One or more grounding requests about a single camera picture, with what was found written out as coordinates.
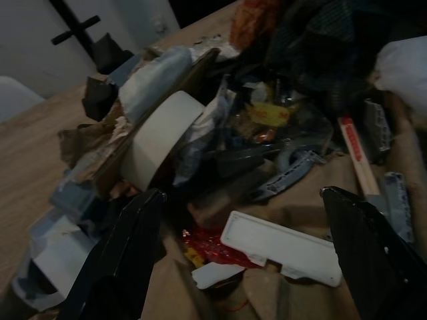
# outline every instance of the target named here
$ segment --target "plastic bag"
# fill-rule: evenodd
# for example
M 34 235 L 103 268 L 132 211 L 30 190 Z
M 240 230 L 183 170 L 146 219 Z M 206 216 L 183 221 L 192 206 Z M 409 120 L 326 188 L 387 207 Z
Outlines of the plastic bag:
M 223 127 L 230 112 L 235 94 L 227 90 L 228 80 L 224 77 L 218 94 L 191 127 L 185 132 L 176 147 L 175 179 L 177 186 L 190 180 L 199 168 L 203 152 L 215 137 L 216 127 Z
M 221 265 L 241 265 L 245 268 L 259 268 L 241 251 L 221 243 L 222 230 L 207 230 L 200 227 L 192 232 L 183 230 L 185 244 L 192 247 L 204 259 Z
M 377 89 L 397 94 L 427 115 L 427 36 L 387 44 L 378 54 L 376 70 Z

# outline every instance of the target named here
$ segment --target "white chair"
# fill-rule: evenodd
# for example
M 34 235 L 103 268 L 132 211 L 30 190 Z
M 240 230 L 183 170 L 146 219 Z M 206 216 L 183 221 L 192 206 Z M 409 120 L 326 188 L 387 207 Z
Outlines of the white chair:
M 42 97 L 14 78 L 0 76 L 0 123 L 43 101 Z

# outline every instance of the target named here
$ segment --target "orange bag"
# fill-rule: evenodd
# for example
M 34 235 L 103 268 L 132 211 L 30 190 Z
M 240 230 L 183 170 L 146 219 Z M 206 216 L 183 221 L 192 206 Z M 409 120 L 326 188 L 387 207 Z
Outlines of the orange bag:
M 272 33 L 278 24 L 282 0 L 244 0 L 232 22 L 230 43 L 243 50 L 264 33 Z

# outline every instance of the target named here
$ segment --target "plastic wrapper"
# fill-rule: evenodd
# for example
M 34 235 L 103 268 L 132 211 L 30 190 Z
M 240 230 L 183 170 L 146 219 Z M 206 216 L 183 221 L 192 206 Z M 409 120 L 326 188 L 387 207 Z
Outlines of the plastic wrapper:
M 223 128 L 226 149 L 311 136 L 327 140 L 332 131 L 331 123 L 307 99 L 287 107 L 272 103 L 246 104 L 245 109 L 229 116 Z
M 241 251 L 223 245 L 220 240 L 221 234 L 222 230 L 196 228 L 191 232 L 183 230 L 183 239 L 199 255 L 211 262 L 222 265 L 241 265 L 248 269 L 260 268 Z
M 224 78 L 215 99 L 194 121 L 178 143 L 173 181 L 175 186 L 193 177 L 199 168 L 203 152 L 208 149 L 216 136 L 216 128 L 224 126 L 235 97 L 232 91 L 227 90 L 227 86 L 227 78 Z

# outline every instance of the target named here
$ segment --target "white plastic tray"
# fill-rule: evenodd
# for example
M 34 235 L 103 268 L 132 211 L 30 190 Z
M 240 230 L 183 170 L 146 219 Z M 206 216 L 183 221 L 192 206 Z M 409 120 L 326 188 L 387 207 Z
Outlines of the white plastic tray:
M 334 244 L 311 235 L 233 211 L 221 242 L 257 265 L 264 266 L 267 259 L 280 263 L 281 274 L 292 279 L 307 277 L 331 287 L 341 282 Z

